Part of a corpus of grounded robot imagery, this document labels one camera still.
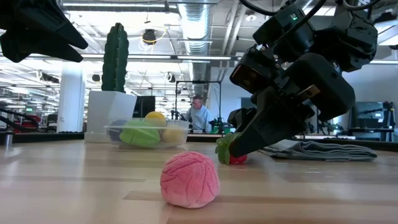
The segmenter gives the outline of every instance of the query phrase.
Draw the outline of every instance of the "green plush toy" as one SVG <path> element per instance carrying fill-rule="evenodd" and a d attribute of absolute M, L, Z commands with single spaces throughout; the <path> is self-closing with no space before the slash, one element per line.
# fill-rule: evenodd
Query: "green plush toy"
<path fill-rule="evenodd" d="M 240 135 L 241 133 L 228 133 L 223 138 L 217 139 L 216 153 L 220 163 L 226 165 L 231 164 L 230 159 L 233 157 L 229 154 L 229 145 Z"/>
<path fill-rule="evenodd" d="M 125 127 L 152 127 L 151 124 L 140 120 L 130 120 Z M 120 140 L 127 144 L 142 147 L 154 147 L 160 143 L 159 132 L 154 128 L 122 128 Z"/>

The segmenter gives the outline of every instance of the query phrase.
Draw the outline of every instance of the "pink plush toy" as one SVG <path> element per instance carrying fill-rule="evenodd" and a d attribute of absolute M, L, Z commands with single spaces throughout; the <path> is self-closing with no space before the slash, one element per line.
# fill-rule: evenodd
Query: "pink plush toy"
<path fill-rule="evenodd" d="M 172 205 L 200 208 L 220 192 L 213 161 L 199 152 L 182 152 L 171 157 L 160 176 L 163 199 Z"/>

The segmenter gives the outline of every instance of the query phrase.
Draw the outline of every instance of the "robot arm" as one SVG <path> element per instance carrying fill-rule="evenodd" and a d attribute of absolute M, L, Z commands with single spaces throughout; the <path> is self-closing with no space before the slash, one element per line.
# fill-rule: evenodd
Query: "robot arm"
<path fill-rule="evenodd" d="M 322 30 L 308 20 L 325 0 L 307 15 L 288 1 L 253 34 L 256 44 L 230 76 L 232 83 L 252 93 L 257 105 L 232 111 L 228 118 L 242 132 L 229 149 L 234 157 L 304 132 L 305 120 L 314 115 L 312 105 L 321 111 L 320 121 L 353 106 L 354 90 L 341 73 L 360 69 L 376 54 L 377 30 L 369 21 L 369 7 L 379 0 L 365 6 L 366 0 L 347 1 L 337 0 L 334 20 Z M 293 64 L 284 70 L 284 62 Z"/>
<path fill-rule="evenodd" d="M 80 49 L 88 44 L 59 8 L 56 0 L 1 0 L 0 36 L 2 53 L 20 62 L 32 53 L 81 62 L 70 45 Z"/>

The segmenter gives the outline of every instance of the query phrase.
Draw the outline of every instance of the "blue shirt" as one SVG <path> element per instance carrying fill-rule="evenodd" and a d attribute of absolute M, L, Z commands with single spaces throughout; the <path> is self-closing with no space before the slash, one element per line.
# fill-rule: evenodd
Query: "blue shirt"
<path fill-rule="evenodd" d="M 190 118 L 192 118 L 192 128 L 194 130 L 206 130 L 206 133 L 211 131 L 211 125 L 209 124 L 210 110 L 206 106 L 202 105 L 199 110 L 191 107 L 187 115 L 185 115 L 185 119 L 189 120 Z"/>

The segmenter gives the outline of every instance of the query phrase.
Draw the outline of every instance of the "white planter box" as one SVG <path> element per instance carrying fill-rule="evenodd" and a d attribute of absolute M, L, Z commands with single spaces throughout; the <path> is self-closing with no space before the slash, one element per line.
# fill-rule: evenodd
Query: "white planter box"
<path fill-rule="evenodd" d="M 88 95 L 86 142 L 109 142 L 104 126 L 118 118 L 132 118 L 137 97 L 118 91 L 91 91 Z"/>

